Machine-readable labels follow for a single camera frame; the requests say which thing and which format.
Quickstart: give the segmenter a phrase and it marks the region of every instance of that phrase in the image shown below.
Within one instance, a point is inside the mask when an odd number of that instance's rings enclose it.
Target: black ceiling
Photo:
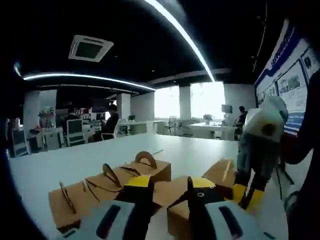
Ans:
[[[268,1],[266,21],[265,1],[157,1],[183,26],[210,69],[228,69],[227,73],[213,74],[224,83],[255,82],[275,47],[284,20],[273,0]],[[14,2],[6,21],[9,32],[6,60],[9,66],[19,63],[22,76],[68,72],[147,84],[204,70],[179,32],[144,0]],[[265,24],[263,44],[256,59]],[[74,35],[104,39],[114,42],[114,46],[100,62],[68,59]],[[206,75],[186,77],[157,83],[155,87],[208,79]],[[38,83],[56,80],[48,78]]]

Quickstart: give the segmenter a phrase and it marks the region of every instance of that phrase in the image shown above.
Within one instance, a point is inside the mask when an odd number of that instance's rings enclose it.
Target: led light strip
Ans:
[[[120,83],[120,84],[127,84],[127,85],[135,86],[138,88],[142,88],[142,89],[148,89],[151,91],[156,91],[156,89],[154,89],[154,88],[151,88],[148,86],[143,86],[143,85],[136,84],[136,83],[129,82],[129,81],[122,81],[122,80],[112,79],[112,78],[107,78],[107,77],[102,77],[102,76],[82,75],[82,74],[73,74],[73,73],[44,73],[44,74],[24,76],[23,79],[24,80],[33,80],[33,79],[52,78],[52,77],[78,77],[78,78],[100,79],[100,80],[107,80],[107,81]]]
[[[136,91],[129,91],[129,90],[124,90],[124,89],[119,89],[119,88],[114,88],[114,87],[107,87],[107,86],[93,86],[93,85],[79,85],[79,84],[52,84],[52,85],[41,85],[37,86],[40,89],[45,89],[45,88],[52,88],[52,87],[83,87],[83,88],[96,88],[96,89],[109,89],[109,90],[115,90],[115,91],[121,91],[125,93],[130,93],[130,94],[139,94]]]
[[[199,58],[200,62],[204,66],[204,69],[208,73],[210,79],[215,82],[214,76],[212,75],[210,68],[208,67],[208,64],[206,63],[204,57],[200,53],[199,49],[195,45],[195,43],[192,41],[191,37],[188,35],[188,33],[184,30],[184,28],[180,25],[180,23],[175,19],[174,16],[170,14],[159,2],[156,0],[144,0],[151,6],[153,6],[159,13],[161,13],[182,35],[182,37],[187,41],[187,43],[190,45],[194,53]]]

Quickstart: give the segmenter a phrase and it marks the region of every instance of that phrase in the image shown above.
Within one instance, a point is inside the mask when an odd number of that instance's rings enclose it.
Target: potted plant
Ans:
[[[128,117],[128,120],[129,120],[130,122],[134,122],[134,121],[135,121],[135,118],[136,118],[135,115],[130,115],[130,116]]]
[[[212,115],[211,114],[205,114],[205,115],[203,115],[203,119],[205,121],[205,124],[209,125],[210,121],[212,121]]]

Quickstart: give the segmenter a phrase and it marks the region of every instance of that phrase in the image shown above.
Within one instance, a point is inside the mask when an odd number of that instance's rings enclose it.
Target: white table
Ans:
[[[221,139],[233,141],[235,139],[235,126],[221,126],[214,122],[206,124],[205,122],[188,125],[192,129],[193,136],[196,138],[212,138],[211,132],[222,132]]]
[[[238,142],[179,136],[138,134],[85,145],[61,148],[9,159],[17,190],[24,207],[48,238],[59,234],[51,214],[48,193],[77,183],[102,171],[102,164],[112,168],[133,161],[140,151],[158,153],[155,158],[171,163],[172,179],[180,176],[202,176],[221,158],[236,159]],[[271,180],[265,191],[260,227],[276,237],[288,239],[287,220],[279,191]],[[166,226],[165,213],[160,221]],[[147,239],[163,240],[159,228],[150,227]]]
[[[156,133],[158,130],[158,123],[163,123],[161,120],[150,120],[150,121],[126,121],[120,122],[119,126],[129,127],[128,132],[130,135],[142,134],[142,133]]]

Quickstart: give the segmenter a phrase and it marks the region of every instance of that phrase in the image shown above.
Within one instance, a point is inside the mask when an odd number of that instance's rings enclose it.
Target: air vent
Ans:
[[[98,63],[113,45],[114,43],[111,41],[75,35],[71,44],[69,59]]]

